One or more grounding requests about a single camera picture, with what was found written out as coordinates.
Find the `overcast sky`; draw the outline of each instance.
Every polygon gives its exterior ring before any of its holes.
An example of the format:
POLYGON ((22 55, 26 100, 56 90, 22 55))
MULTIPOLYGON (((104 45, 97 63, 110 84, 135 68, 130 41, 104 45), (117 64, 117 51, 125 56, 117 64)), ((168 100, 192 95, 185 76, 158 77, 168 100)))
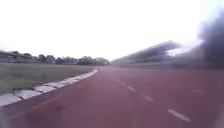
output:
POLYGON ((192 46, 221 0, 1 0, 0 49, 110 60, 166 40, 192 46))

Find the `white lane marking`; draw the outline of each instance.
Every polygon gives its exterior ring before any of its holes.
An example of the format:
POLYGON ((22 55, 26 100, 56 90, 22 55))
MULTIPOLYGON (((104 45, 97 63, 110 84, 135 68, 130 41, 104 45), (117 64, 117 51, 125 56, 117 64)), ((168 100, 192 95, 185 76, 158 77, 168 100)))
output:
POLYGON ((128 89, 130 89, 131 91, 135 92, 135 89, 132 87, 128 87, 128 89))
POLYGON ((154 99, 152 97, 150 97, 150 96, 144 96, 144 98, 146 100, 150 101, 150 102, 153 102, 154 101, 154 99))
POLYGON ((194 90, 195 92, 198 92, 198 93, 205 93, 205 91, 203 91, 203 90, 194 90))
POLYGON ((21 99, 19 97, 13 95, 12 93, 6 93, 3 95, 0 95, 0 106, 12 104, 20 100, 21 99))
POLYGON ((51 90, 55 90, 56 88, 53 88, 53 87, 51 87, 51 86, 44 86, 44 85, 42 85, 42 86, 34 87, 34 89, 35 89, 36 91, 49 92, 49 91, 51 91, 51 90))
POLYGON ((37 91, 31 91, 31 90, 22 90, 22 91, 14 92, 14 94, 18 97, 22 97, 23 99, 28 99, 30 97, 40 95, 41 93, 37 91))
POLYGON ((175 110, 168 109, 168 112, 171 113, 172 115, 174 115, 175 117, 183 120, 183 121, 186 121, 186 122, 190 122, 191 121, 188 117, 186 117, 185 115, 183 115, 183 114, 181 114, 181 113, 179 113, 179 112, 177 112, 175 110))

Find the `curb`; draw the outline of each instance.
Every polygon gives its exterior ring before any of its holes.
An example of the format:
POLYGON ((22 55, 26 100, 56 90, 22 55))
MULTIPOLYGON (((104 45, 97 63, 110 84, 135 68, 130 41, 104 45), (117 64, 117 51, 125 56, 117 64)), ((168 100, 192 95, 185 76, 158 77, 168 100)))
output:
POLYGON ((20 91, 14 91, 11 93, 2 94, 2 95, 0 95, 0 107, 6 106, 6 105, 9 105, 12 103, 16 103, 16 102, 19 102, 22 100, 26 100, 31 97, 35 97, 35 96, 41 95, 43 93, 50 92, 52 90, 56 90, 56 89, 59 89, 64 86, 74 84, 80 80, 83 80, 90 76, 93 76, 97 72, 98 72, 98 70, 95 68, 93 71, 91 71, 89 73, 82 74, 82 75, 75 76, 75 77, 70 77, 70 78, 64 79, 59 82, 49 82, 49 83, 42 84, 40 86, 33 87, 30 90, 24 89, 24 90, 20 90, 20 91))

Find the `track surface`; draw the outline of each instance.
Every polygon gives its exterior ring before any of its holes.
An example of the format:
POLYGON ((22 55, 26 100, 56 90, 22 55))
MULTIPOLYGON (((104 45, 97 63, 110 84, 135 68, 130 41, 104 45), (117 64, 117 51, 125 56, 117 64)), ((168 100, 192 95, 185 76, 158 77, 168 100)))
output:
POLYGON ((99 68, 0 109, 3 128, 223 128, 221 71, 99 68))

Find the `grass field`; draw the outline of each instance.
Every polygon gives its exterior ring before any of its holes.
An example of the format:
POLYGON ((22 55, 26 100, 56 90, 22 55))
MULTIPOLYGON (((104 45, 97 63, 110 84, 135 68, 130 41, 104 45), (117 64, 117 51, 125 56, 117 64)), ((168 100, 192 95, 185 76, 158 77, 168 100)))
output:
POLYGON ((50 64, 0 64, 0 93, 59 81, 91 71, 94 67, 50 64))

